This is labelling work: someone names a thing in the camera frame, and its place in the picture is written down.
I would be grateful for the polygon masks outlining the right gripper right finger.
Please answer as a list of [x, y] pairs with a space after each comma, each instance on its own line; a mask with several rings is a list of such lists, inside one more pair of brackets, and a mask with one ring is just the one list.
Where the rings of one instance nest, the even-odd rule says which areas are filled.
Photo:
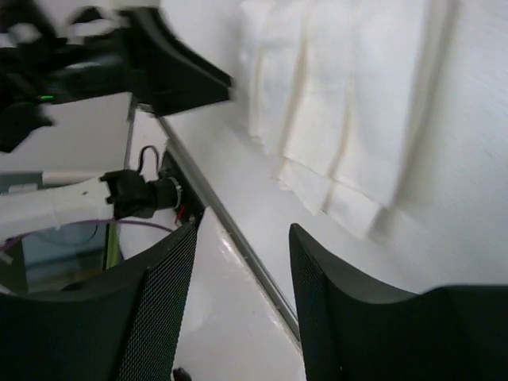
[[291, 274], [308, 380], [504, 380], [506, 286], [393, 287], [300, 225]]

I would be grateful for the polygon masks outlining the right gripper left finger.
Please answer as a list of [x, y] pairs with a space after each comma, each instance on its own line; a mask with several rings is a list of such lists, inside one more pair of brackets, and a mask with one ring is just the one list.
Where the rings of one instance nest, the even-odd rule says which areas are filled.
[[4, 380], [188, 380], [174, 367], [197, 231], [59, 291], [1, 297]]

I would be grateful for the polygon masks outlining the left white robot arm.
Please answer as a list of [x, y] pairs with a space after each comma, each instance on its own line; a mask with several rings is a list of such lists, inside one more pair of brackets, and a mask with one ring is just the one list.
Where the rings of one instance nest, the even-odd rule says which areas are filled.
[[[185, 45], [164, 21], [158, 1], [108, 1], [84, 6], [69, 25], [112, 21], [113, 28], [81, 44], [57, 34], [34, 1], [4, 1], [1, 31], [1, 150], [10, 153], [31, 132], [52, 125], [44, 105], [130, 93], [133, 105], [157, 118], [226, 102], [229, 74]], [[178, 181], [148, 182], [139, 170], [112, 171], [65, 187], [1, 199], [7, 244], [38, 230], [73, 223], [143, 225], [157, 210], [182, 201]]]

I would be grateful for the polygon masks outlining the white fabric skirt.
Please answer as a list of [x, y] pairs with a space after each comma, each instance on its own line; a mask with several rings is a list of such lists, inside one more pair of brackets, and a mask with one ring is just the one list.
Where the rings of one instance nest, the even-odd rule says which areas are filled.
[[394, 204], [454, 1], [243, 1], [239, 99], [272, 177], [365, 238]]

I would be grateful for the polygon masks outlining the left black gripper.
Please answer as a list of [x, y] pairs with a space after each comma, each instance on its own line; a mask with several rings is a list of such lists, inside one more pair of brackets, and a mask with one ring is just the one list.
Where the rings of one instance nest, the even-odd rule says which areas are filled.
[[45, 104], [129, 90], [155, 116], [165, 117], [230, 100], [231, 76], [184, 44], [159, 9], [124, 9], [121, 19], [120, 53], [116, 29], [72, 44], [58, 36], [40, 7], [1, 9], [1, 32], [14, 43], [1, 49], [3, 153], [53, 125]]

